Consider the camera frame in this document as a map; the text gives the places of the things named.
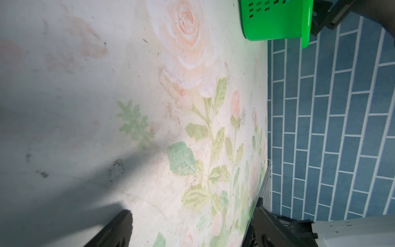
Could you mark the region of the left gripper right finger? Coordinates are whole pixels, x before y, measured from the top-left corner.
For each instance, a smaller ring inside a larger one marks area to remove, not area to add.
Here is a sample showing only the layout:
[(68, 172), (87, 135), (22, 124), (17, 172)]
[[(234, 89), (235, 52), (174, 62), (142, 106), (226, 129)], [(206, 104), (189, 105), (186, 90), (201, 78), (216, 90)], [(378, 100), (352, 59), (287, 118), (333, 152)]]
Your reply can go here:
[(245, 234), (243, 247), (316, 247), (318, 234), (310, 219), (297, 221), (272, 214), (259, 198)]

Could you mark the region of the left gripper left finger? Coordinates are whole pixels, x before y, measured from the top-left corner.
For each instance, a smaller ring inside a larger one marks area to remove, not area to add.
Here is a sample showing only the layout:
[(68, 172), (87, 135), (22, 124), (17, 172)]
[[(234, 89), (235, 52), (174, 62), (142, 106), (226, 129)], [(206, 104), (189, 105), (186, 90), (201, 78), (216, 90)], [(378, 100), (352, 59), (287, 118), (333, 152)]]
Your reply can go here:
[(133, 230), (133, 215), (122, 210), (84, 247), (128, 247)]

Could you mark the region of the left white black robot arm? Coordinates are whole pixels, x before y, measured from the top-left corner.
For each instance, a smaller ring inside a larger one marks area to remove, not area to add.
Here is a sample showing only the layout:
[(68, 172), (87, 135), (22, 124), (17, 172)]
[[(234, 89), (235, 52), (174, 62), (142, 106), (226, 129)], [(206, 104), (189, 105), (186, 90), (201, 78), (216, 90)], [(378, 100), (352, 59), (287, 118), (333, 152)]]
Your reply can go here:
[[(258, 199), (242, 247), (394, 247), (395, 215), (343, 221), (293, 220), (270, 213)], [(128, 247), (133, 216), (122, 210), (84, 247)]]

